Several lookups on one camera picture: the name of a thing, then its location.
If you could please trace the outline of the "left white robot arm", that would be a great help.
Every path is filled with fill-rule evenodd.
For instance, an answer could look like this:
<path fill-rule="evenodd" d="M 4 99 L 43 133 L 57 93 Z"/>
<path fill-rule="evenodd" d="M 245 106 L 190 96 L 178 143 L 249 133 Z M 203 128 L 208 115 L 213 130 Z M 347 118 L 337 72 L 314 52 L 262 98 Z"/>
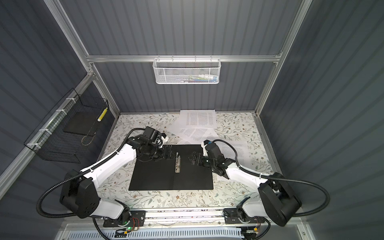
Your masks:
<path fill-rule="evenodd" d="M 145 156 L 150 160 L 161 158 L 168 140 L 169 137 L 165 133 L 151 127 L 132 129 L 121 145 L 105 158 L 80 172 L 67 174 L 68 178 L 74 179 L 63 184 L 60 203 L 81 219 L 124 218 L 129 207 L 119 201 L 99 196 L 98 188 L 118 169 L 137 157 Z"/>

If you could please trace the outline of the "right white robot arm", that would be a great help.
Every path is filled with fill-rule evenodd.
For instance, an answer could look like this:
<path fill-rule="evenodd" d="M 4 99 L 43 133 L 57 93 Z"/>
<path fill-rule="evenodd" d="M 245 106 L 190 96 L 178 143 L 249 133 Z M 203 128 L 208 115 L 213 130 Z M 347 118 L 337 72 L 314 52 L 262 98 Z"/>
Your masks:
<path fill-rule="evenodd" d="M 230 143 L 205 140 L 201 148 L 202 153 L 192 154 L 193 164 L 209 168 L 220 177 L 258 191 L 259 200 L 246 197 L 236 206 L 236 216 L 240 222 L 248 223 L 268 217 L 283 227 L 301 208 L 301 200 L 281 174 L 263 175 L 243 168 L 238 161 L 238 152 Z"/>

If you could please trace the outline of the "black white file folder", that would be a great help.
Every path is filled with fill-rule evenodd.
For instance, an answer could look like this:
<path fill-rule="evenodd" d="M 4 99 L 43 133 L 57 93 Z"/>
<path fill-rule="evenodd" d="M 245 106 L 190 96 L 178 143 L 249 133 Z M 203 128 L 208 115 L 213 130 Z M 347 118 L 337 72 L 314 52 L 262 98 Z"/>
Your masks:
<path fill-rule="evenodd" d="M 173 146 L 175 159 L 157 160 L 138 158 L 132 174 L 129 191 L 213 190 L 213 173 L 210 168 L 192 166 L 190 155 L 201 153 L 199 145 Z"/>

